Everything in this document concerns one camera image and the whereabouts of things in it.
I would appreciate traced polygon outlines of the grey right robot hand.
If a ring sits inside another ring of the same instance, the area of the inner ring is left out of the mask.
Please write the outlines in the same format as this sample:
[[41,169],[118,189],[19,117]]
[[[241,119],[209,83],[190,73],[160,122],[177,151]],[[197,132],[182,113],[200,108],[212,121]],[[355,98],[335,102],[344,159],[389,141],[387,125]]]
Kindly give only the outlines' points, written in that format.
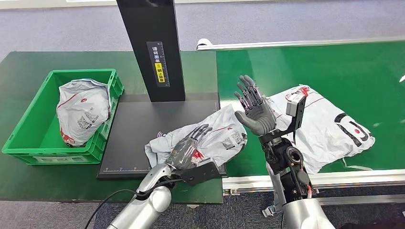
[[236,111],[237,120],[257,136],[270,133],[276,128],[276,117],[265,96],[256,83],[248,76],[239,76],[237,87],[240,92],[234,92],[244,111]]

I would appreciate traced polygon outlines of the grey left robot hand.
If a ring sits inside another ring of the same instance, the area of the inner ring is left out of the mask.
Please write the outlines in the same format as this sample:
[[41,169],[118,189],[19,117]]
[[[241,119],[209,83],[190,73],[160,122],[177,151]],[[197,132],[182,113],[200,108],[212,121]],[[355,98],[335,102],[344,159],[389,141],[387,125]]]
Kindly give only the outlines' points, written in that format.
[[165,163],[174,170],[197,167],[200,162],[206,159],[198,150],[198,143],[212,129],[208,124],[193,129],[175,145]]

